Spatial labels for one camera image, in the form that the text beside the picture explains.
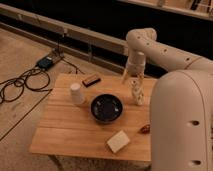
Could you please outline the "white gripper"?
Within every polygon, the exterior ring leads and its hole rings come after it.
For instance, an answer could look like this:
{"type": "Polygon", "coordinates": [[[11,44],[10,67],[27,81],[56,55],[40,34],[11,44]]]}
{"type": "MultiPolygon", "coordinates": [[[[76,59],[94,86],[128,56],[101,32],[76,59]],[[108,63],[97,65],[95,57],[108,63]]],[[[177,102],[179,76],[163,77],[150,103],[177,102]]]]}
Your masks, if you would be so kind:
{"type": "Polygon", "coordinates": [[[146,56],[139,51],[130,51],[126,68],[122,76],[122,84],[124,84],[130,76],[137,76],[141,90],[143,89],[144,70],[146,64],[146,56]]]}

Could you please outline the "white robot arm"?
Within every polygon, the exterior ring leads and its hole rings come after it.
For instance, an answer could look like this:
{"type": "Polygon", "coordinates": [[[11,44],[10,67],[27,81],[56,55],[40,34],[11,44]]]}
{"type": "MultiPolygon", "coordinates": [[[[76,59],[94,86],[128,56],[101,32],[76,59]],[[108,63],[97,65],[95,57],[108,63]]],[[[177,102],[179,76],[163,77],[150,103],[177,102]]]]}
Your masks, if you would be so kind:
{"type": "Polygon", "coordinates": [[[167,73],[150,98],[151,171],[213,171],[213,61],[157,41],[152,28],[126,35],[124,79],[147,60],[167,73]]]}

